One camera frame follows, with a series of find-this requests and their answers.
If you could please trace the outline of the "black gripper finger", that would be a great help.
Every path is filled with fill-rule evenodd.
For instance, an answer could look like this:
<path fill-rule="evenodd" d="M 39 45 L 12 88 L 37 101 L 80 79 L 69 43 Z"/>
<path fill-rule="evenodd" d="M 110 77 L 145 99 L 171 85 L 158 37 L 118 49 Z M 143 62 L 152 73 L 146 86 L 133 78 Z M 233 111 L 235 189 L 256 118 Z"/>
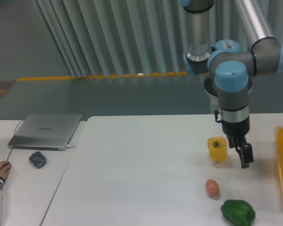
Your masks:
<path fill-rule="evenodd" d="M 239 140 L 236 137 L 232 137 L 232 136 L 227 136 L 228 139 L 228 144 L 230 148 L 235 148 L 237 154 L 239 155 L 239 157 L 241 158 L 241 151 L 239 149 Z"/>
<path fill-rule="evenodd" d="M 249 164 L 254 162 L 253 151 L 251 144 L 247 143 L 245 146 L 240 147 L 241 151 L 241 168 L 249 167 Z"/>

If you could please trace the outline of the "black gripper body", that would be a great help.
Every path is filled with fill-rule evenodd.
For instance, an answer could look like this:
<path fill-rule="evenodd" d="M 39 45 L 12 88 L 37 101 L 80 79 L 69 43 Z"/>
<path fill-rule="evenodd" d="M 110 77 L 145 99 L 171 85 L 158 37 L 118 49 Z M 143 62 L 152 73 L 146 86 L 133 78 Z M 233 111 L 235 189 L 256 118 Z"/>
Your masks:
<path fill-rule="evenodd" d="M 221 123 L 222 130 L 226 134 L 226 137 L 229 142 L 231 142 L 231 138 L 235 138 L 239 142 L 245 141 L 245 136 L 250 130 L 249 117 L 240 122 L 227 122 L 225 120 L 221 120 Z"/>

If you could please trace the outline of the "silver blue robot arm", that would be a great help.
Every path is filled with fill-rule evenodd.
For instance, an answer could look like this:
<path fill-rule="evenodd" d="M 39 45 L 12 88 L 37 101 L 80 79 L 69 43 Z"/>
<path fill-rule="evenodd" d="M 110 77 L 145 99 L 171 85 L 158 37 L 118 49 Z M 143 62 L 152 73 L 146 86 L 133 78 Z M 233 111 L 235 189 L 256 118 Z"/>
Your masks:
<path fill-rule="evenodd" d="M 283 44 L 278 43 L 259 4 L 255 0 L 235 0 L 238 15 L 250 49 L 240 51 L 232 40 L 208 42 L 208 12 L 212 0 L 182 0 L 188 17 L 189 46 L 184 54 L 192 75 L 209 73 L 206 91 L 217 98 L 215 120 L 239 155 L 242 168 L 253 159 L 252 146 L 246 141 L 250 129 L 248 92 L 251 77 L 283 72 Z"/>

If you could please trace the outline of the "person's hand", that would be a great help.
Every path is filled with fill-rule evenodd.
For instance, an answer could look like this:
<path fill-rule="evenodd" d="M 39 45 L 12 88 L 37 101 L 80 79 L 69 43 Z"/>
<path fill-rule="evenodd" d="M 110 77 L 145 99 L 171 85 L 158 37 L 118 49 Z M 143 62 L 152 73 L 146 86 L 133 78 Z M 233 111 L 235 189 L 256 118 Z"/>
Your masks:
<path fill-rule="evenodd" d="M 0 179 L 6 180 L 11 170 L 11 163 L 8 161 L 0 161 Z"/>

